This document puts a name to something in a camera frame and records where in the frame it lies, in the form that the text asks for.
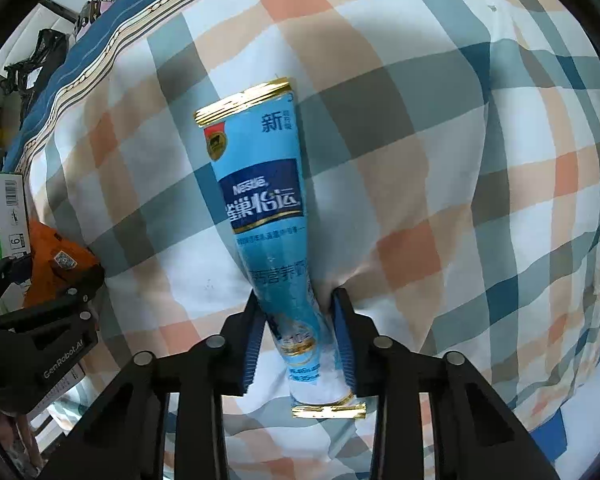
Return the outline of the plaid checkered blanket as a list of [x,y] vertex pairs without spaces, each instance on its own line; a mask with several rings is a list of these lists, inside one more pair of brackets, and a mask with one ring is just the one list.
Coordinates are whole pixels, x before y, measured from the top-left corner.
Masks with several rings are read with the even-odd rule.
[[539,427],[600,362],[600,55],[559,0],[118,0],[5,162],[106,271],[81,405],[250,286],[196,110],[288,77],[316,296]]

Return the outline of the orange snack bag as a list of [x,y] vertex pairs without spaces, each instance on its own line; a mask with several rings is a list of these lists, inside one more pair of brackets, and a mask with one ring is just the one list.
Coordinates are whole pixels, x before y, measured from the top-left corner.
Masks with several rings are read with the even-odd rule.
[[87,271],[99,264],[87,248],[38,220],[29,222],[29,235],[32,276],[23,299],[25,308],[59,298],[64,290],[73,287]]

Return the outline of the open cardboard box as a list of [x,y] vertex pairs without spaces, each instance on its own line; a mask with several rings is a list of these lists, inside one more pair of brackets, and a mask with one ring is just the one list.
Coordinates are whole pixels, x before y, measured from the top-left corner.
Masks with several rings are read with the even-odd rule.
[[0,173],[0,259],[21,257],[30,252],[22,175]]

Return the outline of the blue Nestle milk sachet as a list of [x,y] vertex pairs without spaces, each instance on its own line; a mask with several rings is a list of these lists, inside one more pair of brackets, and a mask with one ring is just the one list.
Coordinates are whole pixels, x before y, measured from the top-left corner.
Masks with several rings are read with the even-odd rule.
[[275,348],[297,418],[366,415],[344,377],[332,326],[310,280],[308,206],[294,92],[256,84],[196,111],[238,254]]

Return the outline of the black plastic bag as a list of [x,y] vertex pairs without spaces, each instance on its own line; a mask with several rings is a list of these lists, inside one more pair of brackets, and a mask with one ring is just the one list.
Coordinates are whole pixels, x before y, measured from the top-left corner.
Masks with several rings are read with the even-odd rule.
[[0,83],[5,96],[17,92],[20,96],[20,120],[46,89],[50,77],[65,63],[69,51],[68,35],[55,29],[42,29],[34,52],[25,60],[7,65],[6,77]]

